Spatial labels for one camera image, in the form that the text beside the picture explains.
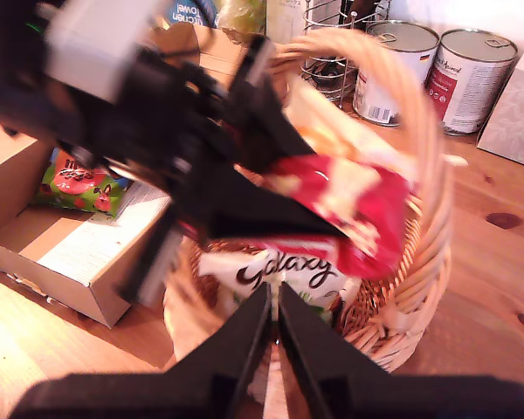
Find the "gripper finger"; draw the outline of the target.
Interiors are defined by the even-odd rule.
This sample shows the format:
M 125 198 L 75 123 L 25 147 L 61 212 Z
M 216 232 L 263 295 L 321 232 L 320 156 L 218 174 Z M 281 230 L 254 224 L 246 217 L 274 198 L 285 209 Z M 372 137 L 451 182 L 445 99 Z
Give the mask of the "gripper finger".
M 198 348 L 166 375 L 168 418 L 234 418 L 265 352 L 272 290 L 264 283 Z
M 312 418 L 386 418 L 388 374 L 327 326 L 288 285 L 279 288 L 279 332 Z
M 220 238 L 281 236 L 345 237 L 292 198 L 250 182 L 224 163 L 191 169 L 191 238 L 200 244 Z
M 267 76 L 255 86 L 236 77 L 230 86 L 230 100 L 238 130 L 238 163 L 244 168 L 269 169 L 280 159 L 314 152 L 283 114 Z

